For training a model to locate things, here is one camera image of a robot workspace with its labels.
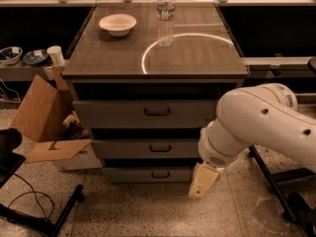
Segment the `box flap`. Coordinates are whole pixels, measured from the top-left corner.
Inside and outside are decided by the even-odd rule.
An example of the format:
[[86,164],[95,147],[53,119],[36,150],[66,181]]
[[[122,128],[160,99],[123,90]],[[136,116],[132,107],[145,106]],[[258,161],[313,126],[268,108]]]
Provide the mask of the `box flap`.
[[11,127],[34,141],[59,140],[65,133],[62,125],[65,117],[66,108],[58,91],[37,75]]
[[53,77],[55,78],[57,90],[69,91],[68,85],[61,75],[63,70],[64,70],[64,67],[53,67],[52,68]]
[[90,142],[91,139],[78,139],[37,143],[28,154],[26,162],[71,159]]

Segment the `bottle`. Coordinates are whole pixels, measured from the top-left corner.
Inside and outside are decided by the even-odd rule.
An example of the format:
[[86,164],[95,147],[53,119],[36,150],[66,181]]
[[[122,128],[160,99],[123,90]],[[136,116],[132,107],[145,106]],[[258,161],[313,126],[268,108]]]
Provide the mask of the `bottle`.
[[174,39],[175,0],[157,0],[157,44],[168,47]]

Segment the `drawer cabinet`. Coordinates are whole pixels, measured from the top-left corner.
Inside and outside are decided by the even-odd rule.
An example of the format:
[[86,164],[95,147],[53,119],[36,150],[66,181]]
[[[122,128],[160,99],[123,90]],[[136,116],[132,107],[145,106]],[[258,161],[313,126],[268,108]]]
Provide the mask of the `drawer cabinet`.
[[[213,3],[178,4],[168,48],[155,45],[149,10],[155,5],[99,4],[62,74],[112,183],[189,182],[200,129],[215,119],[220,97],[248,76]],[[126,37],[96,24],[122,12],[139,22]]]

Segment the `floor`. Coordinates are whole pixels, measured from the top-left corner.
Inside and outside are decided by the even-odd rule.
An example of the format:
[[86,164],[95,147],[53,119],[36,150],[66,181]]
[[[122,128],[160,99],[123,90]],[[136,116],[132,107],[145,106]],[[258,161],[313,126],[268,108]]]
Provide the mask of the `floor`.
[[[316,117],[316,105],[300,105],[300,111]],[[10,126],[16,108],[0,110],[0,128]],[[17,153],[27,155],[34,143],[24,138]],[[271,172],[298,167],[290,159],[258,147]],[[225,168],[209,193],[201,200],[188,197],[189,183],[110,184],[101,169],[57,171],[51,162],[25,163],[16,174],[36,191],[54,201],[51,220],[55,222],[78,184],[84,187],[85,200],[77,202],[61,229],[60,237],[83,236],[216,236],[216,237],[298,237],[295,225],[283,220],[283,209],[254,159],[244,151]],[[316,205],[316,178],[310,177],[280,185],[287,194],[300,192],[310,206]],[[30,188],[12,177],[0,190],[6,206]],[[49,200],[38,195],[46,214]],[[42,217],[35,197],[27,194],[11,208]],[[0,218],[0,236],[37,237],[35,231]]]

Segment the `gray countertop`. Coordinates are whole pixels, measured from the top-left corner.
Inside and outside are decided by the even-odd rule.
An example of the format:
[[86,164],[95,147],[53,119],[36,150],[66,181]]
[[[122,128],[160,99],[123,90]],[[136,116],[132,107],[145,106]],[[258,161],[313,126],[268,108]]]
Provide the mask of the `gray countertop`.
[[[137,20],[125,37],[99,27],[103,17]],[[65,78],[245,78],[242,62],[211,3],[177,3],[172,46],[156,45],[156,4],[101,4],[63,72]]]

